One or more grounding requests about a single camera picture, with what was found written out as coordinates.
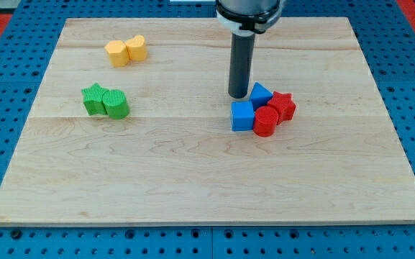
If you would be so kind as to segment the robot arm with grey flange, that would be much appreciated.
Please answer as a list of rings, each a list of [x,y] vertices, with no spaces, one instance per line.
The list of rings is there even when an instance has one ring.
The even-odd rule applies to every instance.
[[[281,17],[287,0],[216,0],[219,23],[240,37],[263,34]]]

